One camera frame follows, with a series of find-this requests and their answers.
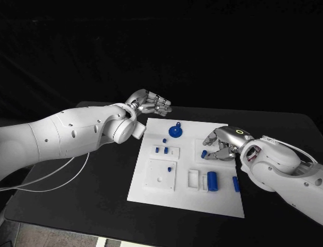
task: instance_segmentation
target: floor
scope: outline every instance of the floor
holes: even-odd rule
[[[138,247],[146,245],[60,231],[5,221],[0,226],[0,247]]]

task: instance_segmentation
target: blue object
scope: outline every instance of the blue object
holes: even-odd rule
[[[217,173],[214,171],[208,172],[208,190],[219,191]]]
[[[240,184],[239,184],[237,177],[234,177],[234,189],[236,189],[236,192],[240,192]]]
[[[201,158],[206,158],[207,154],[208,154],[208,151],[207,151],[207,150],[204,150],[204,151],[203,151]]]
[[[177,126],[172,126],[170,129],[170,135],[174,138],[178,138],[183,136],[183,124],[181,122],[177,123]]]

